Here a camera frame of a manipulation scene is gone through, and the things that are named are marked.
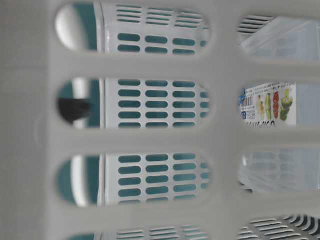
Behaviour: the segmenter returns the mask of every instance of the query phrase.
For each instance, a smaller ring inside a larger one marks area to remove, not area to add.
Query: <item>red pepper image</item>
[[[273,95],[273,114],[274,118],[277,119],[279,115],[279,92],[276,91]]]

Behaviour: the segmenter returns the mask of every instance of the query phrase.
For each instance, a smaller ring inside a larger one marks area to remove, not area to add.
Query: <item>black object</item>
[[[90,115],[91,104],[87,99],[59,98],[58,107],[61,116],[70,124]]]

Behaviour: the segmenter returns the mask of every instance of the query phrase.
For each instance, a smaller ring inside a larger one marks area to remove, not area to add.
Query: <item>green vegetable image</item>
[[[270,93],[265,95],[265,112],[269,120],[271,120],[271,96]]]
[[[283,107],[280,108],[280,119],[282,121],[287,120],[289,111],[290,111],[290,108],[283,108]]]
[[[281,109],[280,109],[280,119],[286,121],[288,118],[288,113],[290,112],[290,107],[292,106],[294,99],[289,96],[289,89],[284,92],[284,98],[281,99]]]

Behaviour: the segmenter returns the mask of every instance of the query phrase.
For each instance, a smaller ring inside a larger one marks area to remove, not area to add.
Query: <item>vegetable illustration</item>
[[[272,116],[271,116],[271,97],[270,97],[270,93],[265,95],[265,112],[266,112],[266,116],[268,117],[268,119],[271,120]]]
[[[256,109],[260,115],[260,118],[265,119],[265,107],[264,103],[261,101],[261,96],[258,96],[258,101],[256,102]]]
[[[294,99],[289,96],[289,89],[284,92],[284,98],[281,99],[280,119],[282,121],[287,120],[290,107],[292,106]]]
[[[279,115],[279,92],[276,91],[273,95],[273,115],[277,119]]]

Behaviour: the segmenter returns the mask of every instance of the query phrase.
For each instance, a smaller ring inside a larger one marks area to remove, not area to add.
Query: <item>blue sticker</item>
[[[243,89],[243,93],[238,97],[238,106],[240,106],[246,98],[246,89]]]

